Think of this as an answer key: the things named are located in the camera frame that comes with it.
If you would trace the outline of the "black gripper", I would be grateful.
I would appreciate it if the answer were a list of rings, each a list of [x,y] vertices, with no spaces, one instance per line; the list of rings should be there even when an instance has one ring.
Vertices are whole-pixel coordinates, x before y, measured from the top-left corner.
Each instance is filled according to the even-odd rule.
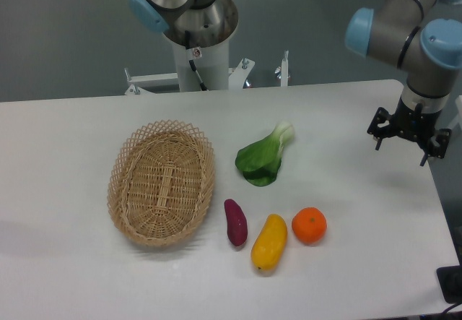
[[[416,143],[425,143],[424,155],[420,165],[424,166],[430,158],[443,159],[447,151],[451,129],[438,129],[436,123],[441,111],[426,112],[422,103],[413,108],[402,98],[399,99],[396,111],[391,115],[383,107],[379,107],[367,128],[367,133],[375,140],[375,150],[379,150],[384,139],[394,136]]]

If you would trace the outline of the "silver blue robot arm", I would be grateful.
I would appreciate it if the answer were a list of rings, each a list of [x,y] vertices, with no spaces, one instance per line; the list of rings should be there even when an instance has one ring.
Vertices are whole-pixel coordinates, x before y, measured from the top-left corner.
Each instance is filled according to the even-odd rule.
[[[435,124],[461,72],[461,23],[423,22],[437,2],[384,0],[378,10],[358,9],[344,39],[350,51],[406,72],[395,112],[377,109],[367,132],[377,146],[392,137],[416,143],[423,151],[421,165],[445,157],[452,131]]]

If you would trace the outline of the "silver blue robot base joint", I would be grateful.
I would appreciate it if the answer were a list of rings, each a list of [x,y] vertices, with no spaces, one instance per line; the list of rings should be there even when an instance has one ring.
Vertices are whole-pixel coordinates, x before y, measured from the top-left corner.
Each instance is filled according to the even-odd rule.
[[[232,0],[128,0],[128,5],[146,29],[185,48],[218,45],[238,25]]]

